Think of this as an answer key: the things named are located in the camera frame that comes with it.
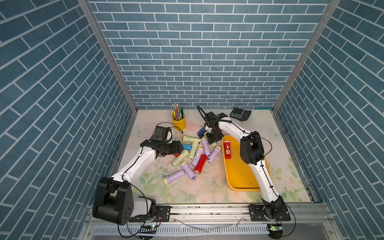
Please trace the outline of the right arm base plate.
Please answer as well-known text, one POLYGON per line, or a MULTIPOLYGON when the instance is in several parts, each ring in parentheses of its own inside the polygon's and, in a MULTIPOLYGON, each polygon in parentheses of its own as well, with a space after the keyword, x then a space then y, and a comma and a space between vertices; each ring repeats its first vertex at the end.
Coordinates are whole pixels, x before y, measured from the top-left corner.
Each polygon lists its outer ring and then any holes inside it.
POLYGON ((251 204, 248 206, 252 222, 273 222, 280 220, 282 222, 291 221, 291 216, 287 206, 280 208, 277 212, 273 212, 271 208, 266 207, 265 205, 255 205, 251 204))

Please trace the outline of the pens in cup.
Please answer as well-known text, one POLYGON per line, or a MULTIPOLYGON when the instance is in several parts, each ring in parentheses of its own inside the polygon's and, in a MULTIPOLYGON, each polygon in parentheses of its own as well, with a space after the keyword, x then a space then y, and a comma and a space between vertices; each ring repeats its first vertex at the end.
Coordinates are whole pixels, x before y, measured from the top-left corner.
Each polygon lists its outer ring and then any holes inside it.
POLYGON ((184 115, 184 110, 182 108, 180 108, 179 104, 178 103, 175 103, 175 104, 172 104, 172 108, 173 108, 173 119, 175 121, 181 121, 184 119, 185 115, 184 115))

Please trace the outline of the black desk calculator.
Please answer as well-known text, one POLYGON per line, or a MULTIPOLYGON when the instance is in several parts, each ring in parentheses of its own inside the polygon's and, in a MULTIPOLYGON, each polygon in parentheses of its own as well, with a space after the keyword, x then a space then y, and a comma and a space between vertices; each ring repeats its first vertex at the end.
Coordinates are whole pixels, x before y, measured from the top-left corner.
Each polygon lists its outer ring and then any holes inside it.
POLYGON ((230 113, 230 118, 234 118, 241 122, 247 121, 251 116, 252 111, 244 110, 240 108, 234 108, 230 113))

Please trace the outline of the aluminium front rail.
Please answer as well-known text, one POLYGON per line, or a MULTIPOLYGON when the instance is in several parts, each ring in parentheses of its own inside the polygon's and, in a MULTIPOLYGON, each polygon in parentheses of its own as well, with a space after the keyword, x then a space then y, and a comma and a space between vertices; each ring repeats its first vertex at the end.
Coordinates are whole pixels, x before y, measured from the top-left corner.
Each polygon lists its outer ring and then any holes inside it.
POLYGON ((158 205, 161 220, 119 227, 89 216, 81 240, 340 240, 327 206, 289 203, 285 217, 268 222, 250 204, 158 205))

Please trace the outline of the blue flashlight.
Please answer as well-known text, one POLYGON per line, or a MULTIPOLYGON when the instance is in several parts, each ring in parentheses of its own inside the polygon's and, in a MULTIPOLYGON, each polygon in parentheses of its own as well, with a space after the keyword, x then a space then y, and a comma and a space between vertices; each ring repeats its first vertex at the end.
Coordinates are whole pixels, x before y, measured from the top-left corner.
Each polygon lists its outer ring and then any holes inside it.
POLYGON ((191 144, 182 144, 184 150, 187 150, 187 151, 190 151, 191 148, 192 148, 192 145, 191 144))

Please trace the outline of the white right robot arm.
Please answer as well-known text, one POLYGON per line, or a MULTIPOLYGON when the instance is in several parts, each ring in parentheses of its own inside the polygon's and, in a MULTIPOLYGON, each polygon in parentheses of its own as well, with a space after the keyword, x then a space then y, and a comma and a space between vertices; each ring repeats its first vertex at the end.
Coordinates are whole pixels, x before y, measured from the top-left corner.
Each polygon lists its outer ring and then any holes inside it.
POLYGON ((250 166, 259 184, 265 217, 271 221, 279 218, 286 212, 286 204, 268 173, 260 134, 238 126, 224 113, 218 115, 213 112, 205 113, 201 108, 198 108, 198 111, 205 121, 206 136, 210 143, 221 140, 224 137, 223 132, 228 133, 240 143, 240 157, 250 166))

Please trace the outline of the yellow pen holder cup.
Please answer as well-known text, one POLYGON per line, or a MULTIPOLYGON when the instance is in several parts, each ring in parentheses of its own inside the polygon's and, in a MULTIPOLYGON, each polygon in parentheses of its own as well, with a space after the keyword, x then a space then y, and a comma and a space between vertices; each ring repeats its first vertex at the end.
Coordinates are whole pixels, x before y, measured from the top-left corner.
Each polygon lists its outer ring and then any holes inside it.
POLYGON ((180 120, 177 120, 175 113, 173 113, 172 119, 173 119, 173 124, 176 127, 180 128, 182 131, 186 128, 185 116, 183 116, 180 120))

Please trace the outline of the purple flashlight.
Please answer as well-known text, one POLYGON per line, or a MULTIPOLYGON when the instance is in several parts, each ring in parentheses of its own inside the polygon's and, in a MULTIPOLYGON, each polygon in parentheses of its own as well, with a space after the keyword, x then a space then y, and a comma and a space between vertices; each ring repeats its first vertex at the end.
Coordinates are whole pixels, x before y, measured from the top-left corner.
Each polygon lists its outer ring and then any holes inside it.
POLYGON ((207 162, 209 164, 213 163, 216 157, 221 153, 222 148, 220 146, 215 146, 212 153, 208 156, 207 162))
POLYGON ((199 163, 199 161, 200 161, 200 159, 201 159, 201 157, 202 157, 202 155, 205 153, 205 151, 204 151, 204 149, 203 148, 201 148, 201 147, 198 147, 197 148, 197 150, 196 150, 196 154, 195 154, 195 156, 194 156, 194 158, 193 158, 193 160, 192 160, 192 166, 193 167, 196 167, 197 166, 197 164, 199 163))
POLYGON ((203 149, 205 152, 205 155, 208 157, 211 155, 211 150, 210 150, 210 144, 207 138, 202 138, 201 143, 203 145, 203 149))
POLYGON ((185 176, 185 172, 183 170, 179 170, 169 176, 166 176, 163 178, 164 182, 165 182, 165 185, 168 186, 170 185, 172 182, 178 180, 179 178, 181 177, 184 177, 185 176))
POLYGON ((181 168, 185 171, 185 173, 188 175, 188 177, 191 179, 191 181, 197 180, 197 176, 196 176, 195 172, 190 168, 190 166, 187 162, 182 162, 181 168))

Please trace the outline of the yellow plastic storage tray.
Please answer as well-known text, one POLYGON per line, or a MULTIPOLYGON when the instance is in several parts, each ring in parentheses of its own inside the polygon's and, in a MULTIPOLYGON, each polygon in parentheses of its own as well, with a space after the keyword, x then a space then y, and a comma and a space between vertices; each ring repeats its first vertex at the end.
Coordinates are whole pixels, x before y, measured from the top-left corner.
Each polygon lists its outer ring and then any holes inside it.
POLYGON ((224 148, 223 158, 229 187, 234 191, 260 191, 260 186, 252 169, 241 159, 240 143, 234 137, 226 135, 222 139, 222 146, 224 148), (226 159, 226 143, 230 144, 230 159, 226 159))

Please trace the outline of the red flashlight centre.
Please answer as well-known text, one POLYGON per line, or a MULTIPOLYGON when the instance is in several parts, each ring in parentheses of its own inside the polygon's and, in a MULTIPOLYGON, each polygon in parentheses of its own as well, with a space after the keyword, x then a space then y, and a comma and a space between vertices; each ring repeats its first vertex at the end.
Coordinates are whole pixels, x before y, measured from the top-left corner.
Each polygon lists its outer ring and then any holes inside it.
POLYGON ((206 160, 207 160, 207 156, 206 155, 201 155, 201 158, 200 158, 198 164, 194 168, 194 172, 196 174, 201 174, 202 173, 203 167, 204 167, 204 165, 206 163, 206 160))

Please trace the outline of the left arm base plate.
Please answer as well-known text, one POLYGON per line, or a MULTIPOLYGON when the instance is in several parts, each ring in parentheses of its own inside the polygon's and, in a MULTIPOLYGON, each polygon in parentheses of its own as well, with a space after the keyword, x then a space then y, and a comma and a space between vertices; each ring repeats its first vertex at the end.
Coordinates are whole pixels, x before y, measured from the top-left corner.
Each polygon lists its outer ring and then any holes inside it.
POLYGON ((171 206, 151 206, 149 213, 147 215, 138 215, 135 217, 131 217, 129 219, 130 223, 143 223, 147 222, 155 222, 156 218, 159 217, 160 220, 158 222, 169 222, 171 213, 171 206))

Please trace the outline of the green flashlight horizontal top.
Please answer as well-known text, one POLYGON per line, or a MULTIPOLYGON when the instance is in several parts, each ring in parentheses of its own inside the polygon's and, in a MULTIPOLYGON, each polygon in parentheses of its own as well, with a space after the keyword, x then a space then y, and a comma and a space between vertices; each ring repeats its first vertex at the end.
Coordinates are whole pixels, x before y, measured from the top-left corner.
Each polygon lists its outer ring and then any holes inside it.
POLYGON ((201 142, 200 138, 197 137, 191 137, 191 136, 183 136, 183 142, 185 143, 192 143, 192 142, 201 142))

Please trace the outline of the blue black stapler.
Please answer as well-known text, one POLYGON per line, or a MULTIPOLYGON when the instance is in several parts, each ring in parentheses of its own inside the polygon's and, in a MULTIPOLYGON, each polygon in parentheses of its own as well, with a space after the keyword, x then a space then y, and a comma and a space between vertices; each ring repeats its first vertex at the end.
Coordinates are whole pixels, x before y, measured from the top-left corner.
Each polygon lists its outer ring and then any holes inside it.
POLYGON ((206 128, 205 127, 202 127, 199 131, 198 131, 198 137, 201 139, 205 136, 205 133, 207 132, 206 128))

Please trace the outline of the red flashlight with white logo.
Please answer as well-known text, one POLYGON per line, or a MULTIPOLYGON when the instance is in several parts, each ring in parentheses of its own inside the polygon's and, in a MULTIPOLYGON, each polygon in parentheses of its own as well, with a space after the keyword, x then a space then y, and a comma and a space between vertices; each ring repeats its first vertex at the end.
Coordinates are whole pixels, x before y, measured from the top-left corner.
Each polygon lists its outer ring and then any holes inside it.
POLYGON ((232 158, 231 142, 230 141, 224 141, 223 147, 224 147, 225 159, 227 159, 227 160, 231 159, 232 158))

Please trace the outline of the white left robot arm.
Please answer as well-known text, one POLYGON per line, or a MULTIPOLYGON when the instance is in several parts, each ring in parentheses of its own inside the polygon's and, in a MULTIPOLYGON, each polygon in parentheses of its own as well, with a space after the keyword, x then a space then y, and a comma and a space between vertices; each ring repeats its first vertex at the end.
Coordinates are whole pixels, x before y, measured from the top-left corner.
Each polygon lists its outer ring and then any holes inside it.
POLYGON ((96 186, 93 217, 113 224, 125 225, 134 219, 148 221, 155 217, 156 201, 147 197, 134 199, 132 182, 157 157, 180 154, 180 141, 173 141, 171 127, 156 126, 150 139, 140 143, 136 155, 110 178, 103 177, 96 186))

